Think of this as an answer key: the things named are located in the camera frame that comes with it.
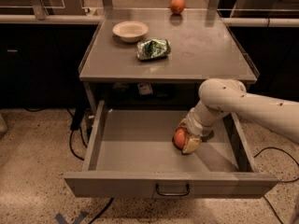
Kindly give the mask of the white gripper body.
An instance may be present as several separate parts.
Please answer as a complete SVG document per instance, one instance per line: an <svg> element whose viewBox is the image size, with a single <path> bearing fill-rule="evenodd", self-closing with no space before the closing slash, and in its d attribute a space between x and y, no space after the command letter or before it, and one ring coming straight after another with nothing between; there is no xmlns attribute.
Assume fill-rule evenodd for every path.
<svg viewBox="0 0 299 224"><path fill-rule="evenodd" d="M208 136L214 123L215 118L206 106L194 107L186 116L187 130L193 136Z"/></svg>

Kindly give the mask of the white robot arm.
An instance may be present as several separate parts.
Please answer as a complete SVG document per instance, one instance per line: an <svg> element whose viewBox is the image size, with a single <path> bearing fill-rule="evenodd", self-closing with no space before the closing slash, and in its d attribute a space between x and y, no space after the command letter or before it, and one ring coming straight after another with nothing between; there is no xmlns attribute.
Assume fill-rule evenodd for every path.
<svg viewBox="0 0 299 224"><path fill-rule="evenodd" d="M213 130L214 124L230 113L255 122L299 143L299 103L248 93L234 79L211 78L198 90L200 101L178 125L174 146L183 154L193 153Z"/></svg>

